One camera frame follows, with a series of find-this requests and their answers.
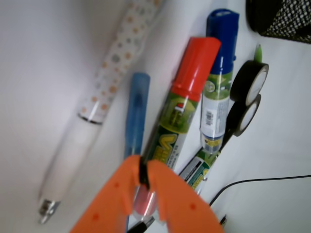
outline blue pen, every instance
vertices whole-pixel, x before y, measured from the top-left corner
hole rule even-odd
[[[130,155],[141,153],[149,83],[150,76],[148,74],[134,73],[126,119],[124,159]]]

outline black tape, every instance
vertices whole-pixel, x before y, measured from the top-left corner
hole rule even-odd
[[[260,100],[261,95],[258,94],[252,104],[248,107],[246,107],[243,102],[235,102],[227,117],[226,132],[231,132],[231,134],[235,135],[236,137],[240,136],[253,120],[259,108]],[[256,108],[254,109],[251,118],[249,119],[248,123],[241,129],[243,119],[245,118],[248,111],[250,111],[251,108],[254,108],[254,104],[256,105]]]
[[[269,65],[265,63],[259,63],[256,61],[247,61],[239,70],[236,78],[231,87],[230,98],[233,101],[239,101],[249,106],[253,100],[247,100],[249,91],[251,90],[252,84],[255,83],[256,78],[263,72],[266,72],[265,78],[262,85],[266,81],[267,74],[269,71]]]

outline blue marker cap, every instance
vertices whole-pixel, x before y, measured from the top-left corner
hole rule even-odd
[[[150,76],[148,74],[134,73],[126,119],[125,158],[132,154],[141,153],[149,83]]]
[[[211,69],[211,74],[227,74],[233,70],[238,29],[239,14],[233,11],[218,9],[208,16],[207,36],[216,37],[222,43]]]

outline white pen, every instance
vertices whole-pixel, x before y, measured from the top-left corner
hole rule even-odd
[[[95,84],[81,102],[77,117],[58,147],[40,193],[40,221],[55,213],[93,146],[109,106],[128,69],[139,56],[165,0],[132,0],[117,30]]]

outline black mesh container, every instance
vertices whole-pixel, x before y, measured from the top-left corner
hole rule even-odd
[[[246,15],[260,35],[311,44],[311,0],[246,0]]]

